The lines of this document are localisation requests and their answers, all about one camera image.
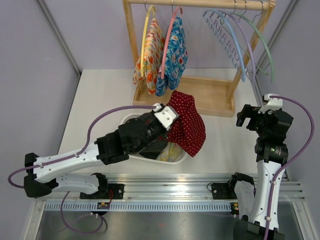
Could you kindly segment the dark grey dotted skirt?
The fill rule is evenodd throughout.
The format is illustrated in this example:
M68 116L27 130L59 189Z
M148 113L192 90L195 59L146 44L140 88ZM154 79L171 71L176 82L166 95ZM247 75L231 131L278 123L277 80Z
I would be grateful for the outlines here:
M156 160L160 153L167 147L166 140L157 139L152 142L148 147L139 152L139 154L147 159Z

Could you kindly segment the pastel floral skirt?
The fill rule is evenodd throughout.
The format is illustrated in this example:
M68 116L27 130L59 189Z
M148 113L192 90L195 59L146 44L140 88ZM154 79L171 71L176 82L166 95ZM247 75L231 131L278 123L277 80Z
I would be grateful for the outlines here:
M177 143L169 142L156 160L173 163L177 162L183 154L184 150Z

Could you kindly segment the red polka dot skirt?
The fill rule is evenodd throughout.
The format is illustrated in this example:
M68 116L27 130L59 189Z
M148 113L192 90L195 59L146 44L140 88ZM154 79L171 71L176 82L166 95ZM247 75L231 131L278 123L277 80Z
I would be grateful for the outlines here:
M195 157L206 140L205 123L198 113L192 95L175 90L167 104L178 114L167 140L177 144L189 156Z

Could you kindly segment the mint green hanger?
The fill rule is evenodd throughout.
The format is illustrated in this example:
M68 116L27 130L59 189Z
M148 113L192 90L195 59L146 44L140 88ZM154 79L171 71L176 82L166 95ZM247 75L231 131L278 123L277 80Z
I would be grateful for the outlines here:
M251 62L254 65L253 68L254 69L256 68L255 61L253 60L253 57L250 56L249 50L252 50L252 51L255 50L256 46L258 45L258 42L260 41L264 47L266 56L269 61L270 82L274 83L276 79L275 66L271 56L271 51L268 47L265 37L263 36L263 31L276 6L276 1L275 0L243 0L240 6L245 7L245 10L259 11L260 13L260 15L255 16L253 20L249 20L244 14L239 15L239 18L241 20L244 20L253 29L253 34L250 39L250 44L247 47L242 57L243 63L245 66L247 66L248 62Z

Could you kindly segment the lilac hanger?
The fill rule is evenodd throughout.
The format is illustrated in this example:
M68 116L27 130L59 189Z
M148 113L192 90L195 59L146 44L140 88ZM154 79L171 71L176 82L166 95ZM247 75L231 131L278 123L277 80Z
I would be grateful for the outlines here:
M238 26L245 42L246 42L246 45L247 45L247 48L248 48L248 51L249 53L247 54L247 56L250 58L250 61L251 61L251 65L252 65L252 75L251 77L249 78L250 79L250 82L252 85L255 85L256 84L256 80L255 80L255 77L256 77L256 65L255 65L255 60L254 60L254 56L253 56L253 49L251 47L251 44L245 34L245 31L242 27L242 25L240 24L240 22L238 20L236 20L236 18L229 12L226 12L226 11L222 11L223 14L226 14L229 18L231 18L235 24Z

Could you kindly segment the light blue hanger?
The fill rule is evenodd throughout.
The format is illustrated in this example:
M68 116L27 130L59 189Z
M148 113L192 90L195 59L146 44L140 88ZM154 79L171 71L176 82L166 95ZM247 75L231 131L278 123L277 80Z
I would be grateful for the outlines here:
M239 69L240 79L242 82L245 82L245 64L243 59L240 58L241 47L236 33L229 22L231 20L230 17L227 17L226 13L222 13L216 9L206 10L202 17L217 38L227 57L231 60L233 67Z

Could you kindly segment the pink hanger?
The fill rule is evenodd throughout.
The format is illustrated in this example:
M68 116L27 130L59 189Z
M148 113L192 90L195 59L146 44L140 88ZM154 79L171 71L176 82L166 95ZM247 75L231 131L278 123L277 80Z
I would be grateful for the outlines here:
M171 32L173 29L173 24L175 22L175 19L177 17L178 12L180 14L183 14L183 8L181 6L177 6L175 10L173 10L173 3L174 1L171 1L171 10L172 10L172 15L171 15L171 20L167 29L166 33L166 38L165 38L165 43L164 43L164 49L163 49L163 55L162 55L162 63L161 63L161 68L160 68L160 78L163 80L165 77L165 63L166 63L166 57L167 57L167 51L168 51L168 46L169 46L169 40L171 38Z

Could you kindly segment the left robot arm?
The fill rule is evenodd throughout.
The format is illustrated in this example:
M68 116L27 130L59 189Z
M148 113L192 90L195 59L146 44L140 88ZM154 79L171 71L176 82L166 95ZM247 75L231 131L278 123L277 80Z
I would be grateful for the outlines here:
M73 172L129 160L131 155L140 154L165 138L177 118L176 113L167 109L151 111L130 118L94 142L87 141L82 149L46 157L28 153L24 160L27 175L23 189L29 198L70 191L80 193L84 199L102 199L109 191L104 174L81 176Z

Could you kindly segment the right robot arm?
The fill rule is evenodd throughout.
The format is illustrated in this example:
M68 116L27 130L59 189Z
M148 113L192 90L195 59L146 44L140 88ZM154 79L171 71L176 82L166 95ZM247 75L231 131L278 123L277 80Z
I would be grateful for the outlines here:
M278 203L284 166L289 152L284 143L294 118L283 111L261 111L260 107L244 105L237 113L236 126L249 119L247 129L257 133L254 152L257 182L251 176L236 172L230 177L227 193L237 198L239 219L233 229L235 240L283 240L279 232Z

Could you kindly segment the blue floral skirt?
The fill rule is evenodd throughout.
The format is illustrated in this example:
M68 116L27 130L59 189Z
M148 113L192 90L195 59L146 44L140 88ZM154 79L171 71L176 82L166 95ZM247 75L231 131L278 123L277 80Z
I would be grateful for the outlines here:
M165 60L164 79L161 79L161 68L158 71L156 96L161 97L168 89L174 91L179 86L183 72L186 69L187 61L188 51L183 20L180 16L177 16L170 34Z

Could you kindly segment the orange yellow floral skirt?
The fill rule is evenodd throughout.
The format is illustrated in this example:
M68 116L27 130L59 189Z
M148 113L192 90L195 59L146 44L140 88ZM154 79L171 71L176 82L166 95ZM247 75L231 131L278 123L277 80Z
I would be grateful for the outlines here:
M165 37L158 21L153 17L149 24L144 43L143 76L141 75L141 57L139 56L135 64L132 79L133 84L145 81L150 95L156 93L156 82L163 59L164 46Z

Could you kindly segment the white perforated plastic basket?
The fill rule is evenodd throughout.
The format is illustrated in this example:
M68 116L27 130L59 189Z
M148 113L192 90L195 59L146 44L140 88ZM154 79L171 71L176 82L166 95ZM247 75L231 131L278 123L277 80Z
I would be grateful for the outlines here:
M127 122L129 119L133 119L138 117L139 114L138 113L131 113L127 116L125 116L122 120L121 120L121 124L124 124L125 122ZM187 157L187 153L181 149L181 151L179 152L179 154L176 156L175 159L172 158L172 161L162 161L162 160L158 160L158 159L151 159L151 158L146 158L143 157L140 154L134 154L134 155L130 155L129 157L131 159L135 159L135 160L141 160L141 161L145 161L145 162L152 162L152 163L157 163L157 164L163 164L163 165L177 165L182 163L186 157Z

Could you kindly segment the wooden clothes rack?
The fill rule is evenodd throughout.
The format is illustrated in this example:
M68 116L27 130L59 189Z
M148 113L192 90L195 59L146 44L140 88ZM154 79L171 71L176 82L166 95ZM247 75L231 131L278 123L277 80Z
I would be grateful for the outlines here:
M145 4L144 0L124 0L122 2L127 25L128 37L132 52L133 61L138 60L138 47L132 14L132 4ZM220 8L229 10L249 10L260 11L259 21L253 25L254 33L250 39L248 49L254 50L262 38L259 36L264 31L265 26L276 6L274 0L149 0L147 4L150 8L147 15L155 14L155 6L177 6L177 7L197 7L197 8ZM195 106L202 115L232 117L235 114L234 94L240 82L240 73L236 73L233 80L205 78L196 76L182 77L182 85L177 89L180 92L194 96ZM137 106L151 106L155 103L168 103L172 93L164 96L152 96L148 94L147 85L138 83L133 96L132 103Z

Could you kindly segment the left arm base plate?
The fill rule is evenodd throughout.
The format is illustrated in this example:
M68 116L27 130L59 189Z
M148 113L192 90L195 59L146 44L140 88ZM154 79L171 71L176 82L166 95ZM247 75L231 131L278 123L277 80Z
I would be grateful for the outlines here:
M124 196L125 185L122 183L107 183L99 186L98 191L93 194L81 192L79 198L82 200L122 200Z

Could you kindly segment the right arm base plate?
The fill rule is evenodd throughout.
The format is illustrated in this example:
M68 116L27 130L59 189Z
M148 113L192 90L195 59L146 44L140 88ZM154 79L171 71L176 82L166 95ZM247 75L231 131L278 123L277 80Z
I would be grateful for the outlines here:
M237 181L236 183L230 182L210 182L206 188L211 193L214 200L238 200L238 196L235 192L236 189L244 187L244 190L240 190L240 193L254 192L256 186L246 181Z

